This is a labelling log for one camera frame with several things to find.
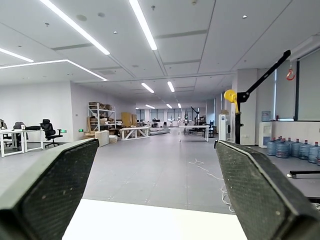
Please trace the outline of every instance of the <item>white ceiling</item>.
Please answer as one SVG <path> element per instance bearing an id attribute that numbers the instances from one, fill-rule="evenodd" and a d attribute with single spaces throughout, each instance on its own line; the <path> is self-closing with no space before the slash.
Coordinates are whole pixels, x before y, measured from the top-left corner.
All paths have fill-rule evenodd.
<path id="1" fill-rule="evenodd" d="M 111 55 L 103 55 L 39 0 L 2 0 L 0 48 L 36 62 L 69 59 L 109 81 L 61 62 L 0 69 L 0 85 L 73 81 L 141 108 L 177 102 L 202 107 L 231 85 L 235 70 L 268 68 L 285 50 L 320 32 L 319 0 L 198 0 L 196 5 L 139 0 L 158 47 L 152 51 L 129 0 L 51 1 Z M 0 53 L 0 65 L 23 63 Z"/>

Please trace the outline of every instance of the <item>air vent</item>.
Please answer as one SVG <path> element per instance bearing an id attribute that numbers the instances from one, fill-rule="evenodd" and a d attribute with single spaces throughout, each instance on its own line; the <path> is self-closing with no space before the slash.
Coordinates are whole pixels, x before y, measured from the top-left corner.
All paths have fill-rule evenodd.
<path id="1" fill-rule="evenodd" d="M 99 71 L 101 74 L 103 74 L 103 75 L 114 75 L 114 74 L 116 74 L 114 71 L 112 71 L 112 70 L 101 70 L 101 71 Z"/>

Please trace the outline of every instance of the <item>white desk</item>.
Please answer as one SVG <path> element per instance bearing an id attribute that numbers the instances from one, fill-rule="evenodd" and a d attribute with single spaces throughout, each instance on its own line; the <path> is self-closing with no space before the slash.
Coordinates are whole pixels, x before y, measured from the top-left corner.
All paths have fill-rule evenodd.
<path id="1" fill-rule="evenodd" d="M 209 125 L 187 125 L 187 126 L 183 126 L 180 125 L 179 126 L 179 135 L 180 135 L 180 142 L 181 142 L 181 129 L 205 129 L 205 135 L 204 135 L 204 139 L 206 142 L 209 142 Z"/>
<path id="2" fill-rule="evenodd" d="M 236 215 L 82 199 L 62 240 L 246 240 Z"/>
<path id="3" fill-rule="evenodd" d="M 122 128 L 122 129 L 120 129 L 121 141 L 149 138 L 149 128 L 150 127 L 148 127 L 148 126 Z M 129 131 L 129 133 L 126 137 L 125 137 L 125 131 Z"/>
<path id="4" fill-rule="evenodd" d="M 40 147 L 28 149 L 27 147 L 27 133 L 30 132 L 39 132 L 40 133 Z M 0 130 L 0 147 L 1 147 L 1 157 L 10 156 L 14 154 L 23 154 L 37 149 L 44 149 L 44 140 L 42 138 L 42 130 L 22 130 L 22 129 L 5 129 Z M 21 134 L 21 151 L 14 151 L 10 153 L 5 153 L 5 142 L 4 135 L 11 134 L 12 137 L 12 146 L 17 147 L 17 134 Z"/>

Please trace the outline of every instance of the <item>white cable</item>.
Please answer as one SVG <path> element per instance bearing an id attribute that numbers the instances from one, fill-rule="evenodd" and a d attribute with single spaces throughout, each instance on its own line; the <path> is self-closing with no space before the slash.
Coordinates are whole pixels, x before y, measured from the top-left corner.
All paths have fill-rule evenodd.
<path id="1" fill-rule="evenodd" d="M 206 171 L 206 174 L 214 177 L 214 178 L 217 179 L 217 180 L 222 180 L 222 181 L 224 180 L 223 178 L 218 178 L 218 177 L 214 176 L 213 174 L 209 173 L 209 171 L 208 171 L 207 169 L 201 167 L 202 165 L 205 164 L 204 162 L 198 161 L 196 158 L 195 158 L 194 160 L 195 160 L 195 162 L 189 162 L 189 163 L 190 163 L 190 164 L 199 163 L 199 164 L 197 165 L 197 167 L 200 168 L 200 169 L 202 169 L 202 170 L 205 170 L 205 171 Z M 232 208 L 232 204 L 231 204 L 230 202 L 225 201 L 225 197 L 229 197 L 229 195 L 227 194 L 227 193 L 228 193 L 227 190 L 224 190 L 224 186 L 225 186 L 225 185 L 223 185 L 223 186 L 221 187 L 221 191 L 222 191 L 221 199 L 222 199 L 222 202 L 228 206 L 230 212 L 235 213 L 235 210 Z"/>
<path id="2" fill-rule="evenodd" d="M 200 163 L 200 164 L 197 165 L 197 167 L 200 168 L 200 169 L 202 169 L 202 170 L 205 170 L 205 171 L 206 171 L 206 174 L 214 177 L 214 178 L 217 179 L 217 180 L 222 180 L 222 181 L 224 180 L 223 178 L 218 178 L 218 177 L 214 176 L 213 174 L 209 173 L 209 171 L 208 171 L 207 169 L 204 169 L 203 167 L 201 167 L 201 166 L 204 165 L 205 163 L 202 162 L 202 161 L 198 161 L 196 158 L 195 158 L 195 162 L 189 162 L 189 163 L 190 163 L 190 164 Z"/>

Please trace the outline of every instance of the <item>yellow pulley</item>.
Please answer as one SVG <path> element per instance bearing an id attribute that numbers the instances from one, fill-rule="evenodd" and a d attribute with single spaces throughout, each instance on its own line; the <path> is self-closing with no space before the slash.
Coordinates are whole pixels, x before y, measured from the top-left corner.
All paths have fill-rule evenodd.
<path id="1" fill-rule="evenodd" d="M 234 90 L 229 89 L 225 91 L 224 99 L 228 100 L 230 103 L 235 104 L 235 113 L 238 114 L 239 109 L 238 109 L 238 103 L 237 103 L 237 93 Z"/>

